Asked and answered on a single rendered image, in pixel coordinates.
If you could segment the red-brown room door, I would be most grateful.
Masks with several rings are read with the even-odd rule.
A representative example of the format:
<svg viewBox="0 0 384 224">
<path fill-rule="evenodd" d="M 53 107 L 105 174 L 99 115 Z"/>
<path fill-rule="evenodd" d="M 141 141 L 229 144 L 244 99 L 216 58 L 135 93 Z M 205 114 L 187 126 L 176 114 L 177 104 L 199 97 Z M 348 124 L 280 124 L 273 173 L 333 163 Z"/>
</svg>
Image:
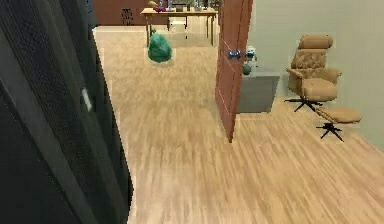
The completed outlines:
<svg viewBox="0 0 384 224">
<path fill-rule="evenodd" d="M 215 102 L 228 142 L 233 140 L 254 0 L 221 0 Z M 241 51 L 228 60 L 229 51 Z"/>
</svg>

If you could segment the grey side table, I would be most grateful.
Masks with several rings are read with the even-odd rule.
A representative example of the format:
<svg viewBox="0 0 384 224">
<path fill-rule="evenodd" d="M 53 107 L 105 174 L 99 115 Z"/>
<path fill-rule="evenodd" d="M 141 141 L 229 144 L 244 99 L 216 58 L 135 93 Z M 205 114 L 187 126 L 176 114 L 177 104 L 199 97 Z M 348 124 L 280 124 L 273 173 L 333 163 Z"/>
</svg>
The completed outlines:
<svg viewBox="0 0 384 224">
<path fill-rule="evenodd" d="M 280 75 L 271 71 L 254 71 L 243 75 L 237 113 L 270 112 Z"/>
</svg>

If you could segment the green round bag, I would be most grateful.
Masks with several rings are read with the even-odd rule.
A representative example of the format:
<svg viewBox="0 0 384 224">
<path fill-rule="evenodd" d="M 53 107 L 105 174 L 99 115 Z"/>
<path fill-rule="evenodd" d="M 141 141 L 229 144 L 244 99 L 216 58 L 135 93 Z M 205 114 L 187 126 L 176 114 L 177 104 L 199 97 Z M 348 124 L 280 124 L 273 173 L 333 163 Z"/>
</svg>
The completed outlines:
<svg viewBox="0 0 384 224">
<path fill-rule="evenodd" d="M 164 35 L 151 32 L 148 45 L 148 57 L 157 63 L 167 62 L 172 58 L 172 48 Z"/>
</svg>

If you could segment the light wooden table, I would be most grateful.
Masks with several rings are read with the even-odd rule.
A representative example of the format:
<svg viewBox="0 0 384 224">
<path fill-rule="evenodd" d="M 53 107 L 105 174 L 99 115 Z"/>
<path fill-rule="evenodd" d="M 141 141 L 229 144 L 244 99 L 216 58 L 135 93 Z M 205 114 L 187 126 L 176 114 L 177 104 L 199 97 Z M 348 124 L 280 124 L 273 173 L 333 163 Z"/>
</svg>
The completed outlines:
<svg viewBox="0 0 384 224">
<path fill-rule="evenodd" d="M 187 10 L 186 7 L 183 8 L 182 12 L 156 12 L 153 8 L 144 8 L 141 11 L 141 15 L 145 18 L 145 27 L 146 27 L 146 46 L 149 46 L 149 39 L 151 36 L 152 29 L 152 18 L 154 16 L 159 17 L 192 17 L 192 16 L 205 16 L 206 25 L 207 25 L 207 35 L 210 37 L 210 43 L 214 43 L 214 21 L 218 15 L 218 12 L 211 7 L 207 9 L 196 11 L 194 7 L 190 10 Z"/>
</svg>

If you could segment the tan lounge chair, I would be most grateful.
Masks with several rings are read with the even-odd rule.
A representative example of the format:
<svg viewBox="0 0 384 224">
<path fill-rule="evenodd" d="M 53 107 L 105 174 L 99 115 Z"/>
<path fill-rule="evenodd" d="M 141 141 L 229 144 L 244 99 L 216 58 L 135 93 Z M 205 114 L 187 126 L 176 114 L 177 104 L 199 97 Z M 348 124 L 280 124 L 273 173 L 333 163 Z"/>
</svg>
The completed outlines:
<svg viewBox="0 0 384 224">
<path fill-rule="evenodd" d="M 316 111 L 315 106 L 337 98 L 337 81 L 342 71 L 326 66 L 327 52 L 332 45 L 333 38 L 327 34 L 305 34 L 300 38 L 290 67 L 286 69 L 288 89 L 298 95 L 286 102 L 300 102 L 295 111 L 304 105 Z"/>
</svg>

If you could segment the red-brown sideboard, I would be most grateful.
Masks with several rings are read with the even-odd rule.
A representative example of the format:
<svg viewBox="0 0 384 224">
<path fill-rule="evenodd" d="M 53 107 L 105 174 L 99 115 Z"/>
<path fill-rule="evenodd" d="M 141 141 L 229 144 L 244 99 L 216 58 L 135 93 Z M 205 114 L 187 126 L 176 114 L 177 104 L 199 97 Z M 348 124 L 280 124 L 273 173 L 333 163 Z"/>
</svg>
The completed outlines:
<svg viewBox="0 0 384 224">
<path fill-rule="evenodd" d="M 149 1 L 159 0 L 92 0 L 92 6 L 98 25 L 144 26 L 146 20 L 141 12 L 149 7 Z"/>
</svg>

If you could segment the tall black cabinet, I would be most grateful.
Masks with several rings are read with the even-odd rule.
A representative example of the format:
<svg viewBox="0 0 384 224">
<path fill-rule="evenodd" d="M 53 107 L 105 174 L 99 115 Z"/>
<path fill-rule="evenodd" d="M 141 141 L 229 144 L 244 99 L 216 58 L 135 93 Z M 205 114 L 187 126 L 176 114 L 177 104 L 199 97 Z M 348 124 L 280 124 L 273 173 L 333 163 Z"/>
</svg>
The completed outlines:
<svg viewBox="0 0 384 224">
<path fill-rule="evenodd" d="M 0 0 L 0 224 L 127 224 L 133 186 L 86 0 Z"/>
</svg>

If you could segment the tan footstool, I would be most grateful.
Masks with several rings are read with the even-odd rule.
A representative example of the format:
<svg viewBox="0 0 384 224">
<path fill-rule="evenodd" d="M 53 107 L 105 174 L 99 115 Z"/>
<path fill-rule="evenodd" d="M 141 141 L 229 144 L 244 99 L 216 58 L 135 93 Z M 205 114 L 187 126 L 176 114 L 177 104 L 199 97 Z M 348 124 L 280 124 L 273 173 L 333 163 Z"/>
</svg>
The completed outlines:
<svg viewBox="0 0 384 224">
<path fill-rule="evenodd" d="M 315 109 L 315 112 L 326 120 L 322 126 L 317 126 L 317 129 L 324 129 L 325 132 L 322 134 L 321 139 L 332 133 L 340 141 L 343 138 L 339 135 L 341 132 L 340 128 L 337 128 L 337 124 L 355 124 L 362 120 L 362 114 L 350 107 L 328 107 L 321 106 Z"/>
</svg>

